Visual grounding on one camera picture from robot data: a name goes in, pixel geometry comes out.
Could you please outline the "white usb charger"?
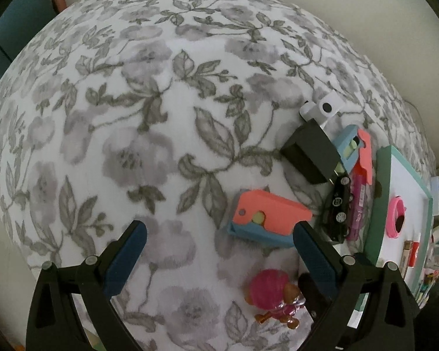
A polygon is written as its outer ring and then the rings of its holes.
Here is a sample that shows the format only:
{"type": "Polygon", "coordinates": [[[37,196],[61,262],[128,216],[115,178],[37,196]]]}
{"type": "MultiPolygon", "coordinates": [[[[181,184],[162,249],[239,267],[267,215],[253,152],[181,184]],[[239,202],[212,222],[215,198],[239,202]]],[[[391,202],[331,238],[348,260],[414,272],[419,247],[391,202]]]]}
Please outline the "white usb charger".
{"type": "Polygon", "coordinates": [[[408,260],[408,266],[410,268],[413,268],[415,266],[415,264],[416,264],[416,257],[417,257],[417,254],[418,254],[419,245],[420,245],[420,241],[419,240],[414,241],[412,243],[411,254],[410,254],[410,257],[409,257],[409,260],[408,260]]]}

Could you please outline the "teal white tray box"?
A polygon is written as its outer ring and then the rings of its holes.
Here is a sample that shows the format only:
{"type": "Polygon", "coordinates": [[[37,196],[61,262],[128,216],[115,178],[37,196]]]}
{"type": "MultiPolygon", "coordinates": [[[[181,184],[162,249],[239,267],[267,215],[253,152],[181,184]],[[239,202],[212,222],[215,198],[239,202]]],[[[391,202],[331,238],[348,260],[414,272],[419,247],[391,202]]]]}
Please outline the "teal white tray box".
{"type": "Polygon", "coordinates": [[[412,294],[419,291],[433,223],[433,197],[393,146],[377,151],[373,207],[364,245],[367,259],[396,263],[412,294]]]}

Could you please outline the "pink puppy doll figure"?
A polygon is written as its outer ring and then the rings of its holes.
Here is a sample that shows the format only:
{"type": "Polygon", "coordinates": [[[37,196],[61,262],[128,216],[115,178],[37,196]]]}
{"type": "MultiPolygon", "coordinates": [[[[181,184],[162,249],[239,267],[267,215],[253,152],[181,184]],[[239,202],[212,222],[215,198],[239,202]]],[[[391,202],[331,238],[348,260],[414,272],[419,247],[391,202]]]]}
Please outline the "pink puppy doll figure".
{"type": "Polygon", "coordinates": [[[264,269],[255,275],[245,289],[244,299],[260,310],[254,316],[259,324],[275,319],[291,330],[300,325],[295,315],[304,306],[305,298],[297,284],[282,270],[264,269]]]}

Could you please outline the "coral blue toy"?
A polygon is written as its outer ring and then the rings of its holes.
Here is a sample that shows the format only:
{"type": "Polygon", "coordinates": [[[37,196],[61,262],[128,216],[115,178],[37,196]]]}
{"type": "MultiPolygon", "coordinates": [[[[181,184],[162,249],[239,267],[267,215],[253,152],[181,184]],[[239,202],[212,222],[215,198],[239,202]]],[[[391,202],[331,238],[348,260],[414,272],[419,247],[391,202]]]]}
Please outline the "coral blue toy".
{"type": "Polygon", "coordinates": [[[227,232],[264,246],[291,248],[295,225],[311,219],[312,211],[299,202],[262,189],[241,190],[227,232]]]}
{"type": "Polygon", "coordinates": [[[373,183],[370,134],[355,124],[345,127],[332,141],[339,154],[338,173],[356,173],[367,185],[373,183]]]}

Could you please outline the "white small device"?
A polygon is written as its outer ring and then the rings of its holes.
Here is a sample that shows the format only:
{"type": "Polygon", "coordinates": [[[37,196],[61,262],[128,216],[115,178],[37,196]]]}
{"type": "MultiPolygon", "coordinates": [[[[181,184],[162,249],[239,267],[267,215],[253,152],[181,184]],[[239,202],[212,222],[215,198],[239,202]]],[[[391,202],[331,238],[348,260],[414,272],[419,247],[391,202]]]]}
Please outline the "white small device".
{"type": "Polygon", "coordinates": [[[433,200],[439,200],[439,176],[431,178],[431,195],[433,200]]]}

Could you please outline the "black toy car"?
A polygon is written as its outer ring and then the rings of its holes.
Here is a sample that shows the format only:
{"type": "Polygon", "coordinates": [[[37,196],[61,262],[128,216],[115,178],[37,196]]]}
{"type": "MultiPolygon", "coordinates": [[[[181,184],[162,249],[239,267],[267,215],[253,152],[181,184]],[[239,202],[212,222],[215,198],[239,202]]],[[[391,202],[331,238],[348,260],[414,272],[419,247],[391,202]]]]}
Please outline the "black toy car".
{"type": "Polygon", "coordinates": [[[320,227],[334,243],[343,243],[350,234],[350,206],[353,200],[350,184],[347,173],[338,176],[322,209],[320,227]]]}

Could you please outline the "magenta marker pen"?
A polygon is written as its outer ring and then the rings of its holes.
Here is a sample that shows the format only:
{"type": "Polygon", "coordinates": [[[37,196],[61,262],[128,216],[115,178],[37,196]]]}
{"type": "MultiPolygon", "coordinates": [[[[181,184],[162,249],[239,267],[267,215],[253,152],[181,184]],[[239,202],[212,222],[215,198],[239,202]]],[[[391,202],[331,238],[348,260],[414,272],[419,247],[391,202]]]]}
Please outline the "magenta marker pen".
{"type": "Polygon", "coordinates": [[[351,172],[350,192],[353,200],[350,205],[350,232],[348,241],[356,241],[363,223],[364,207],[366,203],[367,175],[359,164],[351,172]]]}

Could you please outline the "floral grey white blanket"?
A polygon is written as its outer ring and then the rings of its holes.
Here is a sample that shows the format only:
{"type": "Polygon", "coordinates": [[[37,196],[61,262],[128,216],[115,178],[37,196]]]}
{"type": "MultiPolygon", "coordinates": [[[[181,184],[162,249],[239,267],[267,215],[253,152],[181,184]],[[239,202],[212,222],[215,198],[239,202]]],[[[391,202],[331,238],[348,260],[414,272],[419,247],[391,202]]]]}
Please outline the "floral grey white blanket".
{"type": "Polygon", "coordinates": [[[331,92],[374,149],[429,181],[436,160],[395,87],[317,16],[280,0],[79,0],[0,80],[0,216],[34,275],[100,254],[133,219],[148,241],[116,311],[146,350],[295,350],[311,318],[260,325],[254,274],[303,269],[291,249],[230,236],[235,195],[262,189],[318,216],[280,148],[331,92]]]}

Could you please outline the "black power adapter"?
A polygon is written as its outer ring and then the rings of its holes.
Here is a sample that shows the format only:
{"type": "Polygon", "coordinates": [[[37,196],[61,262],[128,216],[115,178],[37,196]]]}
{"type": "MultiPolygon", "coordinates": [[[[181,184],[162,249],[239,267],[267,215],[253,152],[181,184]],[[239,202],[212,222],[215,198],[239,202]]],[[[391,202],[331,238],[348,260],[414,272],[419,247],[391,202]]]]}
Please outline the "black power adapter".
{"type": "Polygon", "coordinates": [[[312,185],[334,183],[338,177],[339,153],[314,119],[298,127],[280,153],[312,185]]]}

